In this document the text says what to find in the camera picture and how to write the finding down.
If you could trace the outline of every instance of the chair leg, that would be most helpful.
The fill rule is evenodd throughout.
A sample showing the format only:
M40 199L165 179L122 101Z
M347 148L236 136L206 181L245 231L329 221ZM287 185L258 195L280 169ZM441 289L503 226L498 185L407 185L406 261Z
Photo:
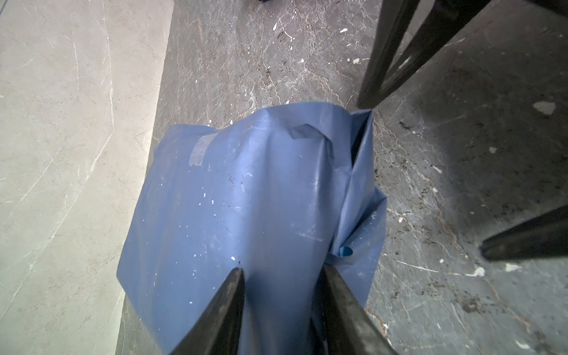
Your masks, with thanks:
M383 2L357 106L374 108L378 105L436 54L489 1L436 0L426 20L393 66L390 66L392 58L419 1Z

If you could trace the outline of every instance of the white paint speck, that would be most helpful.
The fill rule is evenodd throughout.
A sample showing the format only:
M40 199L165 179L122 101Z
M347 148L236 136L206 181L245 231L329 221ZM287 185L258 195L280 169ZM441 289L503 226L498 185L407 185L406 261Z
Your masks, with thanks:
M518 341L516 341L516 340L515 340L515 342L517 343L517 346L518 346L519 348L521 348L521 349L528 350L528 349L531 348L529 345L527 345L527 344L525 344L525 343L520 343L520 342L518 342Z
M533 107L540 113L550 116L556 110L556 104L548 101L538 101L533 104Z
M472 277L483 277L485 276L485 269L481 266L478 266L477 269L473 272L473 274L465 274L465 276L472 276Z
M522 267L519 266L519 265L509 264L509 263L505 264L505 271L508 272L508 273L510 273L511 271L519 270L519 269L522 269Z
M404 62L402 62L402 64L399 65L398 70L401 70L401 68L403 66L405 66L408 63L409 60L410 60L410 57L406 58L406 60Z

